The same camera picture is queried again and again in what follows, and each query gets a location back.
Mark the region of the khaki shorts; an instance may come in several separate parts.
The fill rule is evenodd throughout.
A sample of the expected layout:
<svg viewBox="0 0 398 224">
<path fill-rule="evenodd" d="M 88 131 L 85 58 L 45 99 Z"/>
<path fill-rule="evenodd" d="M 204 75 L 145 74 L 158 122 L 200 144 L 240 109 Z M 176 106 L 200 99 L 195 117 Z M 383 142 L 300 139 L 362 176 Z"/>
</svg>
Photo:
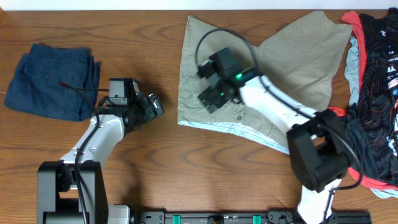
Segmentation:
<svg viewBox="0 0 398 224">
<path fill-rule="evenodd" d="M 177 123 L 182 126 L 234 134 L 288 153 L 285 133 L 243 104 L 227 102 L 209 113 L 198 99 L 208 88 L 197 75 L 195 57 L 203 62 L 211 54 L 230 48 L 244 67 L 252 65 L 246 44 L 227 32 L 208 35 L 214 26 L 189 16 L 183 41 L 178 88 Z M 313 11 L 255 47 L 260 70 L 280 90 L 304 104 L 323 111 L 331 98 L 336 75 L 352 27 L 335 24 L 322 11 Z"/>
</svg>

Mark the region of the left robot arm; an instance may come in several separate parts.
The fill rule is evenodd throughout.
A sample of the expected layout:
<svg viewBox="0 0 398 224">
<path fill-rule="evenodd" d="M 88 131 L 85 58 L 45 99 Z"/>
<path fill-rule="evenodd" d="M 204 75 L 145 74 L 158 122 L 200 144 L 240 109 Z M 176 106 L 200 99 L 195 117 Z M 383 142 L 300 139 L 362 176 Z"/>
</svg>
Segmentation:
<svg viewBox="0 0 398 224">
<path fill-rule="evenodd" d="M 103 167 L 114 147 L 130 132 L 162 115 L 155 94 L 103 98 L 76 145 L 58 161 L 37 171 L 37 223 L 133 223 L 127 205 L 108 203 Z"/>
</svg>

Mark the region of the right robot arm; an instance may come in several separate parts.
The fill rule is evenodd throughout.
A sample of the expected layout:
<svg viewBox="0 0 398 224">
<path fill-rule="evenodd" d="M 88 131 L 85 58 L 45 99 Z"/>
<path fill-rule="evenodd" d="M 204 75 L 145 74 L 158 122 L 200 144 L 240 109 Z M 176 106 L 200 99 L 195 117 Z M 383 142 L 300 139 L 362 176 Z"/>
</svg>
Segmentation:
<svg viewBox="0 0 398 224">
<path fill-rule="evenodd" d="M 206 72 L 209 86 L 199 99 L 210 112 L 237 101 L 259 112 L 285 131 L 290 164 L 303 185 L 298 214 L 305 223 L 326 223 L 341 180 L 358 157 L 347 142 L 337 115 L 309 108 L 278 89 L 255 68 L 237 72 Z"/>
</svg>

